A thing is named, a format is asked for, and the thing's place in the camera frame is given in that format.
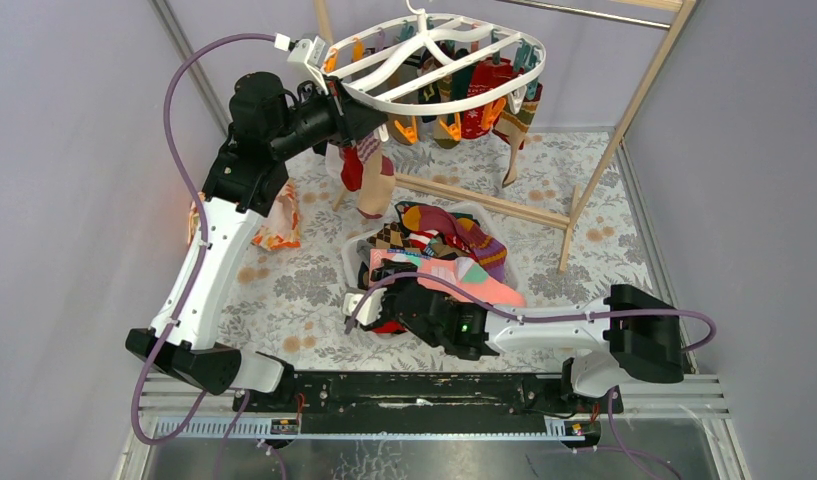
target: wooden drying rack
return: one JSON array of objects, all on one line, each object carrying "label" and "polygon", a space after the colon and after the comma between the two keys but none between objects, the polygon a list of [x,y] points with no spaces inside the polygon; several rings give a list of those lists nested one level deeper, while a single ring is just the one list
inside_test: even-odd
[{"label": "wooden drying rack", "polygon": [[[532,0],[496,1],[568,13],[572,15],[598,18],[601,20],[625,23],[639,27],[655,28],[665,30],[667,32],[664,36],[664,40],[662,40],[661,45],[658,47],[658,50],[656,50],[655,55],[644,73],[643,78],[638,84],[638,87],[632,96],[632,100],[626,107],[620,122],[615,127],[611,140],[609,140],[608,145],[605,147],[605,151],[594,169],[588,184],[585,186],[584,192],[580,193],[581,189],[579,185],[576,185],[573,188],[573,200],[570,206],[569,215],[563,215],[538,207],[521,205],[509,200],[503,200],[490,195],[472,192],[459,187],[444,185],[424,178],[415,177],[413,175],[406,175],[402,173],[396,174],[397,187],[428,193],[451,200],[468,200],[478,203],[488,210],[493,210],[512,217],[517,217],[530,222],[564,230],[564,243],[561,247],[561,259],[558,264],[558,271],[563,273],[567,271],[567,260],[570,257],[570,246],[573,242],[573,232],[576,228],[576,223],[578,222],[579,217],[582,215],[582,211],[585,209],[585,206],[588,204],[591,195],[593,195],[596,186],[599,184],[599,179],[602,176],[602,173],[611,163],[611,159],[614,157],[614,152],[620,146],[620,142],[623,141],[623,137],[626,135],[629,125],[632,123],[632,120],[638,113],[638,109],[646,97],[647,92],[649,92],[655,77],[658,75],[658,72],[664,65],[667,55],[670,53],[670,50],[676,43],[676,38],[679,36],[679,32],[681,32],[682,28],[687,23],[697,0],[611,0],[657,10],[675,12],[671,23],[659,23]],[[325,2],[326,0],[314,0],[315,9],[317,12],[317,22],[320,28],[320,36],[329,42],[329,44],[334,44],[334,35],[332,34],[331,23]],[[337,208],[343,202],[346,193],[347,190],[343,188],[342,193],[338,195],[337,201],[334,203],[335,210],[337,210]]]}]

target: floral tablecloth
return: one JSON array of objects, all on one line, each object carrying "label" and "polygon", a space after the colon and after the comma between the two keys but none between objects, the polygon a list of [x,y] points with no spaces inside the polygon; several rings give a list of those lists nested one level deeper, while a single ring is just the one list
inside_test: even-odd
[{"label": "floral tablecloth", "polygon": [[[520,152],[519,179],[501,188],[509,147],[493,135],[444,150],[431,141],[411,147],[388,142],[396,169],[436,182],[568,213],[573,186],[587,183],[608,142],[606,133],[533,134]],[[384,344],[370,333],[343,333],[340,304],[346,288],[340,247],[347,238],[396,220],[395,212],[368,221],[354,195],[333,212],[340,191],[321,158],[305,154],[288,163],[302,215],[302,248],[266,252],[250,246],[223,310],[220,342],[276,355],[298,369],[558,372],[569,351],[523,351],[469,362],[449,357],[416,338]],[[449,202],[397,188],[394,203]],[[563,232],[491,213],[504,232],[509,260],[526,285],[530,306],[586,302],[613,283],[646,290],[651,281],[617,166],[602,176],[576,227],[566,274],[557,273]]]}]

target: striped sock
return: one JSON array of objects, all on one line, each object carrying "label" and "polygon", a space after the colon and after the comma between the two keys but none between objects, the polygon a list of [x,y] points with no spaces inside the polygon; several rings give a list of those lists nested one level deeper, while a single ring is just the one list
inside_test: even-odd
[{"label": "striped sock", "polygon": [[444,235],[457,235],[491,277],[505,280],[505,257],[508,249],[498,240],[486,234],[470,219],[456,219],[440,207],[416,205],[402,215],[402,224],[412,232],[437,230]]}]

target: pile of socks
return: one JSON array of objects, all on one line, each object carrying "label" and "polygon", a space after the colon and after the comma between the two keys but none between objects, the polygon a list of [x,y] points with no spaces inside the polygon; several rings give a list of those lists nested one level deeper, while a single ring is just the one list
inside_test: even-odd
[{"label": "pile of socks", "polygon": [[[361,258],[358,288],[370,284],[370,272],[383,262],[413,263],[418,272],[429,273],[458,285],[492,304],[525,306],[524,297],[505,281],[505,245],[482,230],[469,214],[450,213],[440,207],[414,202],[396,204],[399,221],[384,224],[378,232],[358,242],[355,251]],[[419,279],[421,285],[467,301],[439,283]],[[395,322],[377,333],[404,331]]]}]

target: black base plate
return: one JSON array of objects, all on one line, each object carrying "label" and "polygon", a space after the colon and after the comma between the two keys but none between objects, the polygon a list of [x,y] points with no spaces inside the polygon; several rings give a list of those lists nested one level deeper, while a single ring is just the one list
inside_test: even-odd
[{"label": "black base plate", "polygon": [[[299,371],[294,377],[296,393],[305,396],[307,434],[544,433],[544,415],[574,413],[560,397],[557,375]],[[600,411],[607,402],[599,400]],[[240,403],[235,399],[235,411]],[[581,410],[575,413],[590,413],[581,401],[575,405]],[[619,396],[613,407],[623,411]],[[247,412],[296,409],[295,399],[260,392],[246,406]]]}]

